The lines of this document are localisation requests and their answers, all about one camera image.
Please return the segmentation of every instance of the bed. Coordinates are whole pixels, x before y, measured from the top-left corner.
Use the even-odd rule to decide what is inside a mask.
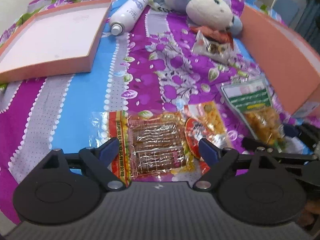
[[[1,36],[0,44],[34,13],[81,1],[86,0],[32,1],[27,13]],[[257,0],[225,1],[238,16],[245,3],[256,9],[262,5]],[[124,2],[126,0],[113,0],[110,15]],[[281,21],[273,10],[264,11]],[[233,147],[244,153],[241,140],[249,131],[224,104],[216,86],[239,78],[239,73],[205,56],[193,55],[190,48],[195,35],[189,31],[188,24],[186,16],[147,7],[130,33],[115,37],[108,24],[105,25],[91,73],[29,79],[3,86],[0,92],[0,207],[11,221],[19,222],[12,205],[14,189],[51,149],[62,148],[65,153],[74,153],[92,144],[92,113],[129,109],[150,115],[153,111],[177,111],[186,104],[214,100],[224,117]],[[170,49],[169,44],[177,49]],[[263,74],[237,39],[235,50],[237,64],[243,72],[253,76]],[[213,67],[219,67],[219,76],[209,82],[208,71]],[[282,110],[274,92],[272,100],[283,121],[297,122]],[[309,121],[320,124],[316,118]],[[166,179],[192,182],[198,176],[196,171]]]

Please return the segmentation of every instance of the white spray bottle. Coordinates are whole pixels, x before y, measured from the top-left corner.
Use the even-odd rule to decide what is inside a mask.
[[[147,3],[148,0],[128,0],[124,3],[110,18],[111,34],[119,35],[130,32]]]

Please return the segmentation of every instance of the snack bag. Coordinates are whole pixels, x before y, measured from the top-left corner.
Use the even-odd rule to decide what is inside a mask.
[[[177,169],[194,169],[184,132],[181,113],[163,113],[150,119],[128,118],[128,145],[131,156],[131,178]]]
[[[90,118],[92,129],[89,145],[100,147],[112,137],[119,140],[119,154],[108,167],[126,185],[130,182],[130,156],[128,145],[128,125],[124,111],[93,112]]]
[[[204,174],[210,168],[201,158],[199,141],[206,138],[216,147],[231,147],[226,128],[213,101],[187,105],[184,107],[183,114],[187,116],[185,134],[188,146],[192,154],[200,160],[200,169]]]
[[[284,132],[264,78],[221,86],[221,92],[249,128],[255,139],[284,148]]]
[[[203,36],[201,31],[198,31],[196,42],[193,45],[191,52],[208,56],[214,61],[227,65],[228,59],[231,56],[232,49],[230,43],[219,44],[214,41],[209,41],[206,37]]]
[[[233,49],[233,38],[230,32],[218,31],[208,26],[190,26],[190,30],[193,33],[198,33],[198,31],[201,31],[206,38],[212,39],[220,44],[229,43]]]

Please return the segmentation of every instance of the plush toy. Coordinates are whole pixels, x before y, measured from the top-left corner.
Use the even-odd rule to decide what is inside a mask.
[[[232,14],[230,7],[223,0],[164,0],[171,9],[186,13],[200,26],[216,30],[229,30],[233,35],[242,31],[242,23]]]

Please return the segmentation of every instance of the small candy bag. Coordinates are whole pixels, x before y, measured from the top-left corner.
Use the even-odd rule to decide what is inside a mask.
[[[219,44],[214,41],[209,41],[206,37],[203,36],[201,31],[198,31],[196,36],[196,42],[191,50],[194,54],[205,55],[209,58],[212,58],[214,61],[228,64],[228,59],[231,56],[231,44]]]
[[[199,141],[206,138],[218,148],[231,147],[226,128],[213,101],[187,105],[183,114],[187,117],[185,130],[187,143],[193,155],[200,160],[200,169],[204,174],[210,168],[199,154]]]

